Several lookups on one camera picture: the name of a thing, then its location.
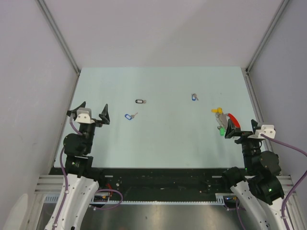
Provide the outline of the blue tag key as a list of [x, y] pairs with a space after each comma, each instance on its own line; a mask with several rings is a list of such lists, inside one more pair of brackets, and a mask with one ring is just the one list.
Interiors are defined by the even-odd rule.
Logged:
[[199, 100], [198, 97], [197, 97], [197, 95], [196, 95], [195, 93], [193, 93], [193, 94], [191, 95], [191, 99], [192, 99], [192, 101], [198, 101], [198, 100]]
[[132, 120], [132, 119], [134, 119], [135, 118], [135, 116], [137, 115], [138, 113], [135, 113], [135, 114], [125, 114], [124, 116], [125, 116], [125, 118], [127, 119], [127, 120]]

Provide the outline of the metal keyring holder red handle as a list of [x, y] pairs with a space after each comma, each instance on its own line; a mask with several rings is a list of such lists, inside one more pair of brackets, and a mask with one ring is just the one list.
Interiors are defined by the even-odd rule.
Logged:
[[230, 120], [236, 128], [240, 128], [238, 120], [230, 113], [216, 113], [215, 118], [218, 122], [218, 130], [220, 130], [221, 128], [224, 128], [226, 130], [228, 126], [228, 120]]

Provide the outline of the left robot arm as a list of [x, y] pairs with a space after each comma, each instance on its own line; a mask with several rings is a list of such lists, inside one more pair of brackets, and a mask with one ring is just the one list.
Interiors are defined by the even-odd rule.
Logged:
[[64, 181], [55, 209], [48, 221], [47, 230], [78, 230], [95, 192], [106, 186], [103, 171], [92, 167], [91, 153], [94, 133], [97, 127], [109, 125], [108, 105], [98, 119], [92, 118], [91, 109], [83, 102], [66, 115], [74, 130], [63, 141], [60, 155], [66, 160], [60, 162]]

